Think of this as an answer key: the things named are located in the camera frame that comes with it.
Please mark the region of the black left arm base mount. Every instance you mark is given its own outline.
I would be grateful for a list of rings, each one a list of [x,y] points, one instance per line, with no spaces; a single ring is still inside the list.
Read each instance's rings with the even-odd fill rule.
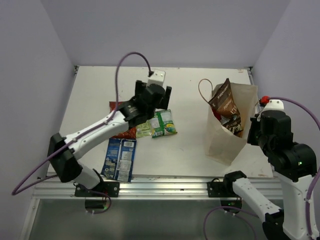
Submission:
[[[85,189],[81,184],[74,182],[76,197],[104,197],[108,195],[111,198],[117,198],[120,191],[120,183],[118,181],[103,181],[93,189]]]

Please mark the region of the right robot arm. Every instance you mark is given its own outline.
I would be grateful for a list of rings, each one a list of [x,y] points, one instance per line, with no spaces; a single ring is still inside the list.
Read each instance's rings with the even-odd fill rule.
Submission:
[[[274,168],[282,189],[283,207],[270,202],[242,171],[223,178],[223,192],[238,195],[262,222],[269,240],[318,240],[313,195],[309,190],[317,174],[315,152],[293,140],[291,118],[281,110],[266,110],[250,119],[247,142],[258,146]]]

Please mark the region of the green snack bag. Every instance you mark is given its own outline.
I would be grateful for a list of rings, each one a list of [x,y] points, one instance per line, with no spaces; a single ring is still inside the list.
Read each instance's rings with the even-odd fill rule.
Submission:
[[[170,109],[156,111],[153,118],[149,120],[149,123],[151,137],[153,139],[178,133],[173,122],[172,112]]]

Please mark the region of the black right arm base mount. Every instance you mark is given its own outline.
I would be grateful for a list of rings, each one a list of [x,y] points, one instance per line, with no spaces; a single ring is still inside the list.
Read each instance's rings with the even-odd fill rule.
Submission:
[[[219,178],[214,178],[206,183],[207,195],[209,198],[237,198],[239,197],[233,191],[228,190]]]

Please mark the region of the brown Kettle chips bag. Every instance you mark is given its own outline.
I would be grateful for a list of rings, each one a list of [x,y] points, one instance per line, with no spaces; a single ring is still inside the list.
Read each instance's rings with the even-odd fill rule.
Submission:
[[[221,115],[220,124],[239,136],[243,131],[241,114],[234,101],[229,78],[215,90],[208,103]]]

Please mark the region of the pink snack bag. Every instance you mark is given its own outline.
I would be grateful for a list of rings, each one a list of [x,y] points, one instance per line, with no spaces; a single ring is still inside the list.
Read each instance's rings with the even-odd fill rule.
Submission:
[[[221,122],[221,120],[222,120],[221,115],[220,115],[213,107],[211,107],[211,110],[212,110],[212,113],[213,113],[213,115],[215,116],[215,118],[216,118],[219,122]]]

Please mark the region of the red Doritos chip bag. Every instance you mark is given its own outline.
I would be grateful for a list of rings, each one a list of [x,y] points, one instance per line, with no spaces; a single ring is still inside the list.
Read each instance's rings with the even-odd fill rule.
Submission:
[[[110,112],[112,112],[116,108],[116,102],[110,101],[109,108],[110,108]],[[133,127],[125,132],[114,135],[112,138],[134,140],[136,139],[136,133],[137,133],[136,127]]]

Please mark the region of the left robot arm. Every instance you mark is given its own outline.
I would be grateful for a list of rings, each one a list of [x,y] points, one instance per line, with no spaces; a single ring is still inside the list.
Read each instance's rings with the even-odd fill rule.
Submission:
[[[78,161],[102,142],[150,120],[157,109],[166,110],[172,87],[162,87],[140,80],[135,83],[135,95],[116,107],[109,115],[92,125],[67,136],[51,136],[48,160],[62,183],[76,182],[92,196],[103,193],[100,174]]]

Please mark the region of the white paper bag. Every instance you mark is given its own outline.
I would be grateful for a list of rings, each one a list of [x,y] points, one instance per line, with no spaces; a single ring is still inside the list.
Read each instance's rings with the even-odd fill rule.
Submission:
[[[233,99],[239,109],[241,126],[243,131],[239,136],[232,134],[223,127],[214,116],[209,100],[215,90],[223,83],[211,88],[209,98],[203,98],[208,105],[208,115],[204,130],[204,152],[216,161],[231,165],[240,151],[247,144],[247,137],[251,125],[250,117],[255,115],[256,103],[258,102],[258,87],[255,85],[231,83]]]

